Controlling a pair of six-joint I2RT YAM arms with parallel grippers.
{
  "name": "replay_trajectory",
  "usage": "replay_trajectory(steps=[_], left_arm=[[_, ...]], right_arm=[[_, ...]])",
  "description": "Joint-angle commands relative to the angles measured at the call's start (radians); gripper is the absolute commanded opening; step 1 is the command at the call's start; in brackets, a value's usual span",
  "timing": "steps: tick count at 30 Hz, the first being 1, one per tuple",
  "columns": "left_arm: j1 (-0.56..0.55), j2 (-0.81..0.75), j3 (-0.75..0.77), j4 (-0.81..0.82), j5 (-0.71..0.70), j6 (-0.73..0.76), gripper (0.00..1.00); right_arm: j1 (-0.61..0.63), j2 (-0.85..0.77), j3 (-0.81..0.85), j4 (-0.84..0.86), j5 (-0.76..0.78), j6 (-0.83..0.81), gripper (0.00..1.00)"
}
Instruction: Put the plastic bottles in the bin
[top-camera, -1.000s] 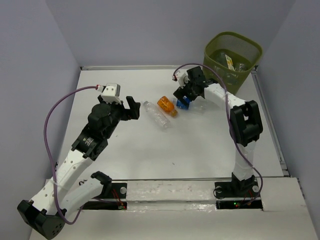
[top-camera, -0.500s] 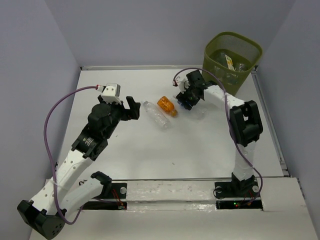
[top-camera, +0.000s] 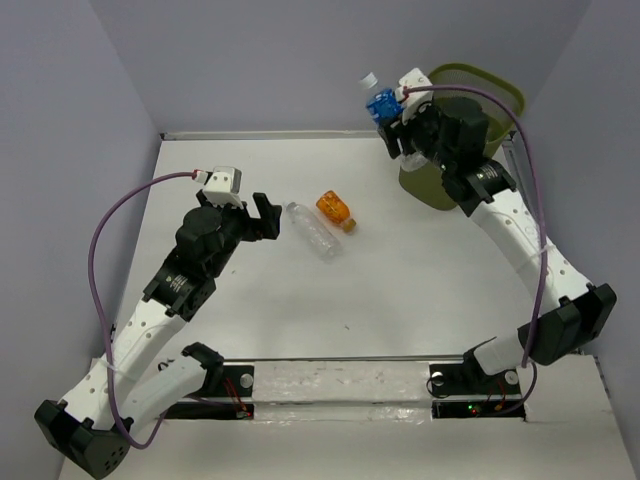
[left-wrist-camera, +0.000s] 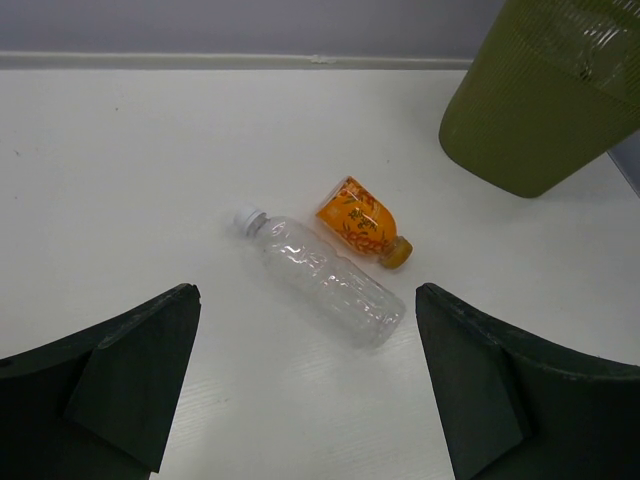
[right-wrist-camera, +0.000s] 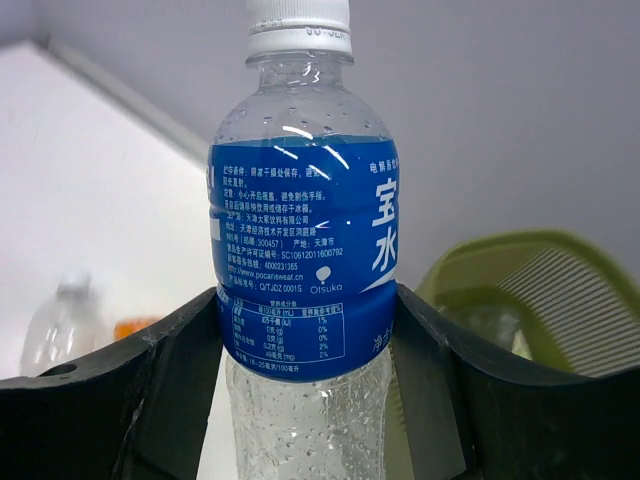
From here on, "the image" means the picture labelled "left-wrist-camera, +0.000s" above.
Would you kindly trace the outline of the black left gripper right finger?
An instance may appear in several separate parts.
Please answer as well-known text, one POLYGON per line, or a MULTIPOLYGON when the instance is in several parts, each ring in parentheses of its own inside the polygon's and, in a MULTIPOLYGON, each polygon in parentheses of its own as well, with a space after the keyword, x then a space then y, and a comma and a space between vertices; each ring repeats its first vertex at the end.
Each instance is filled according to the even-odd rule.
POLYGON ((433 283, 415 309, 455 478, 638 478, 637 366, 545 340, 433 283))

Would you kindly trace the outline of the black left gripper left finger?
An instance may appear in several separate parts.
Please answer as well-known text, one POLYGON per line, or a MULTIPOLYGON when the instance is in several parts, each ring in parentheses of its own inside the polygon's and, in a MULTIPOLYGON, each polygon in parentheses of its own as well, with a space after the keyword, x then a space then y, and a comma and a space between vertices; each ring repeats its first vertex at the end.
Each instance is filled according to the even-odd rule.
POLYGON ((1 361, 4 479, 148 479, 159 471, 201 312, 180 284, 1 361))

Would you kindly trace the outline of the clear bottle white cap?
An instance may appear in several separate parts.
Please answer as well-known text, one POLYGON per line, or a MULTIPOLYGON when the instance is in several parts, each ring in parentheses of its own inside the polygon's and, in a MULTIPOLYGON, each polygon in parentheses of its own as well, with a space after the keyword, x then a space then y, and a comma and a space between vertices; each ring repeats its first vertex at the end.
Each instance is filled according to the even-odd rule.
POLYGON ((354 345, 383 345, 404 319, 400 298, 297 220, 246 206, 234 225, 269 274, 354 345))

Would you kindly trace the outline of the orange juice bottle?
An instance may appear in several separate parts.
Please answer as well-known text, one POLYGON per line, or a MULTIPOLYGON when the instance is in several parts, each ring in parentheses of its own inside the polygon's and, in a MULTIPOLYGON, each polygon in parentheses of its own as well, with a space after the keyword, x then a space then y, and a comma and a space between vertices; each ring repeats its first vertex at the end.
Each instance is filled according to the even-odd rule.
POLYGON ((392 213, 352 176, 328 194, 315 217, 351 250, 388 270, 402 267, 413 253, 392 213))

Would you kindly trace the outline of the clear plastic bottle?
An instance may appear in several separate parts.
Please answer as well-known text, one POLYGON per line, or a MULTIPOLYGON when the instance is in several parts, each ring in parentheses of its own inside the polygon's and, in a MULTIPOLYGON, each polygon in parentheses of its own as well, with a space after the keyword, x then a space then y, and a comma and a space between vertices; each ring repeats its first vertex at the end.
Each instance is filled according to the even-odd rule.
POLYGON ((639 29, 600 23, 586 27, 571 74, 597 90, 639 101, 639 29))

